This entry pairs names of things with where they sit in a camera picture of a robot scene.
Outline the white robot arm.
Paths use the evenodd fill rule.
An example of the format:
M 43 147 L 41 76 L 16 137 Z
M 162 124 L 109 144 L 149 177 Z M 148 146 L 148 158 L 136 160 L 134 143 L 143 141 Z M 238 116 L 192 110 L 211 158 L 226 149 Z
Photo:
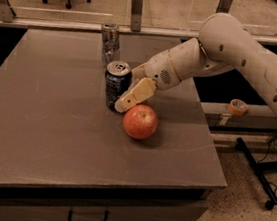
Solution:
M 235 69 L 277 115 L 277 55 L 255 40 L 227 13 L 209 16 L 196 38 L 164 50 L 132 70 L 132 84 L 115 102 L 125 112 L 158 90 L 192 77 L 210 77 Z

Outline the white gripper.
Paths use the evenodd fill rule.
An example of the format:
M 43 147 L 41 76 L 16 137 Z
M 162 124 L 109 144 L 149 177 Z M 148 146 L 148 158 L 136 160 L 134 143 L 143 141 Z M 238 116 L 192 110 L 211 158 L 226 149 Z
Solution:
M 146 64 L 138 65 L 131 72 L 131 85 L 115 102 L 115 109 L 119 113 L 149 99 L 155 94 L 156 88 L 165 91 L 180 83 L 167 50 L 154 55 Z

